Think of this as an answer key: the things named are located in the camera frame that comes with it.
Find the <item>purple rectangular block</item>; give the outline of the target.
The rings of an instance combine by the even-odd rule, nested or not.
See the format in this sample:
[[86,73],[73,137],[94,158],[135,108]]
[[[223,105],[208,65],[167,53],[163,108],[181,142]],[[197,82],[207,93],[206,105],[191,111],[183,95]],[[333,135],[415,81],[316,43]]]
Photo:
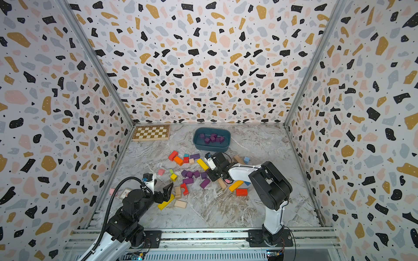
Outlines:
[[202,189],[205,189],[208,185],[209,185],[209,183],[211,182],[211,180],[210,179],[208,179],[208,178],[206,178],[206,179],[204,179],[202,182],[201,182],[201,184],[200,184],[200,187],[202,188]]

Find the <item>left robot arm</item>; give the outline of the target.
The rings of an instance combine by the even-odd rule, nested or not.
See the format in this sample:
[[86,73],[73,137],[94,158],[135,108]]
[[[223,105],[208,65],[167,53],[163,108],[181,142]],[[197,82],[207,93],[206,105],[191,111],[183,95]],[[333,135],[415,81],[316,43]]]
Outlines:
[[144,182],[135,177],[133,180],[140,182],[140,188],[125,196],[123,206],[112,217],[110,210],[115,194],[111,196],[100,234],[92,246],[80,256],[80,261],[120,261],[129,249],[134,249],[133,254],[144,260],[151,249],[160,246],[162,232],[146,232],[139,221],[154,203],[168,203],[174,197],[174,185],[171,183],[162,192],[155,192],[155,181]]

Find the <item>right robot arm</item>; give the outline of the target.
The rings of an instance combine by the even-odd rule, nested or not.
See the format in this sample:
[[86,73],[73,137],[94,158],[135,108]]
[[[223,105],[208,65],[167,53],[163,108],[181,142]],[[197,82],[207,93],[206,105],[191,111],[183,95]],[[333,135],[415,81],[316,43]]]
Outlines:
[[245,165],[228,160],[224,153],[205,155],[206,171],[212,181],[219,179],[232,182],[249,182],[265,206],[265,220],[259,235],[250,236],[248,241],[256,244],[276,246],[281,243],[285,230],[283,215],[293,189],[289,181],[275,167],[266,161],[260,165]]

